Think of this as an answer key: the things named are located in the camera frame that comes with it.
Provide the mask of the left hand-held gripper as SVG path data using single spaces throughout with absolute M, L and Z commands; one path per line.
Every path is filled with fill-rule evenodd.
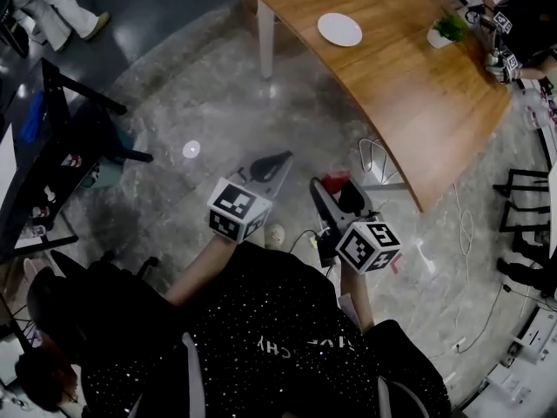
M 291 151 L 248 155 L 238 165 L 238 175 L 251 181 L 255 192 L 220 178 L 207 201 L 208 226 L 235 243 L 248 239 L 264 226 L 273 206 L 262 196 L 277 196 L 291 166 Z

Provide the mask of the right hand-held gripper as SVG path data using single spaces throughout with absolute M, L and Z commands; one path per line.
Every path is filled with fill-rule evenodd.
M 320 218 L 333 233 L 344 233 L 335 250 L 356 273 L 383 269 L 399 253 L 399 237 L 386 222 L 354 221 L 347 228 L 348 213 L 371 216 L 374 212 L 367 193 L 352 179 L 342 186 L 338 201 L 318 178 L 310 180 L 309 190 Z

